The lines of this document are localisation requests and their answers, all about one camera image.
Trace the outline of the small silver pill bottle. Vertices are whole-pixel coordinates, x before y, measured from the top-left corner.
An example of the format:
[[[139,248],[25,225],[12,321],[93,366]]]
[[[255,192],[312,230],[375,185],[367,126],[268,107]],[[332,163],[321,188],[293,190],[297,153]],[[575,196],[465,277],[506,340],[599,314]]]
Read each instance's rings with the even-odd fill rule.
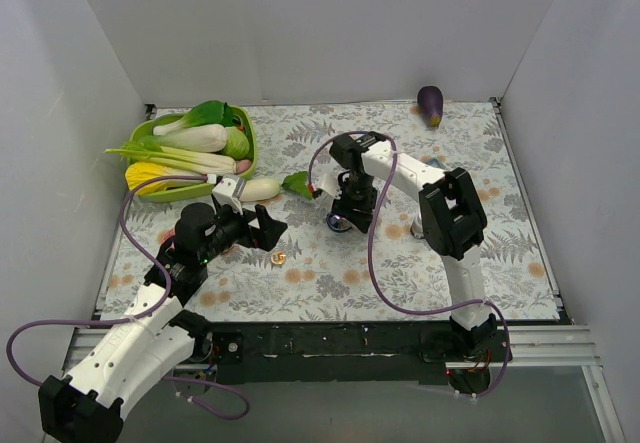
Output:
[[[412,236],[414,238],[416,238],[416,239],[423,239],[424,238],[422,218],[421,218],[420,215],[416,215],[415,218],[413,219],[413,222],[412,222],[411,227],[410,227],[410,231],[411,231],[411,234],[412,234]]]

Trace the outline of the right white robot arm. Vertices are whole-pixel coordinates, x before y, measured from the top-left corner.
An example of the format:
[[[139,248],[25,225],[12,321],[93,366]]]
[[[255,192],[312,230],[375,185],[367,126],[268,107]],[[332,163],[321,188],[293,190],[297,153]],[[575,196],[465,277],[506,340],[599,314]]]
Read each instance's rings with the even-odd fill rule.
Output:
[[[327,224],[345,222],[371,234],[385,197],[376,178],[412,198],[419,206],[412,231],[426,241],[444,264],[452,302],[454,352],[475,360],[489,347],[496,317],[485,303],[480,244],[487,218],[469,173],[445,171],[397,151],[391,138],[377,132],[341,134],[331,140],[331,157],[343,168],[338,177],[324,177],[314,195],[333,198]]]

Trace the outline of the orange bottle cap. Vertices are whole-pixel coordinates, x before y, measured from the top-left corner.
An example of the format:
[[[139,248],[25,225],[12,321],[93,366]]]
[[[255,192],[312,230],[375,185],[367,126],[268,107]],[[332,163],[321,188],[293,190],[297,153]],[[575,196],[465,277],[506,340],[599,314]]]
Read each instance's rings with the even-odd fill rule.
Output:
[[[282,251],[273,252],[270,260],[273,265],[281,266],[286,262],[287,256]]]

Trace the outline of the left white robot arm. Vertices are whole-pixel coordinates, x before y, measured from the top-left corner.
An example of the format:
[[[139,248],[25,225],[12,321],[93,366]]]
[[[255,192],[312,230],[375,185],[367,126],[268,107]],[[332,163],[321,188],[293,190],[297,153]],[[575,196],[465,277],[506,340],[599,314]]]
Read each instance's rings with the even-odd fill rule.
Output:
[[[45,433],[60,442],[116,441],[131,410],[175,365],[211,355],[207,320],[184,308],[206,279],[208,263],[235,244],[270,251],[286,229],[262,205],[187,205],[123,323],[63,378],[50,376],[40,386]]]

